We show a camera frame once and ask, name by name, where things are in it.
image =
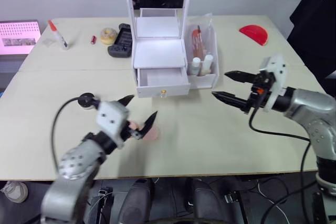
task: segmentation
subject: red cap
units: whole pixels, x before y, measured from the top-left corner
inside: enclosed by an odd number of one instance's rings
[[[56,26],[51,22],[51,20],[48,20],[48,23],[52,31],[57,31]]]

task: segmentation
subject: floor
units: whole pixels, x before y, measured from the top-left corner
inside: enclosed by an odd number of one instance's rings
[[[299,188],[299,174],[283,174],[278,175],[289,188],[289,191],[293,191]],[[212,177],[200,177],[204,182],[210,184],[210,186],[218,193],[220,197],[220,202],[222,204],[223,214],[225,216],[224,220],[229,223],[244,223],[242,215],[240,212],[239,203],[227,204],[223,198],[223,192],[229,190],[244,190],[250,189],[256,184],[256,178],[251,181],[246,180],[246,177],[236,177],[236,176],[212,176]],[[262,182],[266,178],[260,178],[259,181]],[[314,173],[305,173],[305,180],[307,182],[314,180]],[[127,195],[127,192],[131,185],[134,183],[135,179],[111,179],[111,180],[96,180],[91,191],[90,198],[97,196],[98,190],[101,187],[112,187],[114,191],[114,203],[112,208],[112,214],[110,218],[110,223],[118,222],[118,213],[121,205]],[[186,215],[183,199],[182,190],[185,182],[184,177],[169,177],[160,178],[155,184],[155,197],[152,204],[152,209],[150,213],[150,220],[176,217]],[[48,183],[39,182],[26,182],[29,188],[29,196],[27,200],[21,204],[15,204],[10,202],[4,194],[0,193],[0,224],[24,224],[32,217],[40,213],[40,204],[42,198],[48,189]],[[286,191],[283,185],[277,180],[270,180],[264,184],[261,184],[260,189],[262,192],[272,199],[277,199],[283,196]],[[317,191],[316,187],[310,188],[306,191],[306,206],[308,208],[308,213],[311,215],[311,201],[312,193]],[[260,223],[260,219],[270,206],[267,199],[256,193],[247,193],[248,200],[251,207],[251,223]],[[280,205],[282,210],[286,213],[289,221],[291,223],[304,223],[300,196],[294,195],[289,198],[289,200]],[[86,209],[85,223],[87,223],[87,216],[89,211],[89,206]],[[266,223],[287,223],[282,213],[275,209],[273,210]]]

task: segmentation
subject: drawer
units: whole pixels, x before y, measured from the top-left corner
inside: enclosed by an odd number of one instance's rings
[[[139,98],[186,95],[189,89],[190,83],[184,67],[138,69]]]

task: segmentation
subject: black cloth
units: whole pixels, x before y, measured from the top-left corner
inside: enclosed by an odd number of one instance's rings
[[[288,37],[296,53],[326,93],[336,97],[336,80],[325,79],[336,70],[336,0],[301,0],[290,16]]]

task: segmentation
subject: white bottle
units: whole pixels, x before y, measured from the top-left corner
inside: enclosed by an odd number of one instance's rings
[[[198,75],[198,73],[200,72],[200,68],[201,68],[201,59],[199,57],[195,57],[189,67],[189,74],[192,76]]]
[[[202,64],[201,73],[200,76],[204,76],[206,74],[211,73],[211,63],[214,60],[214,57],[212,55],[206,55]]]

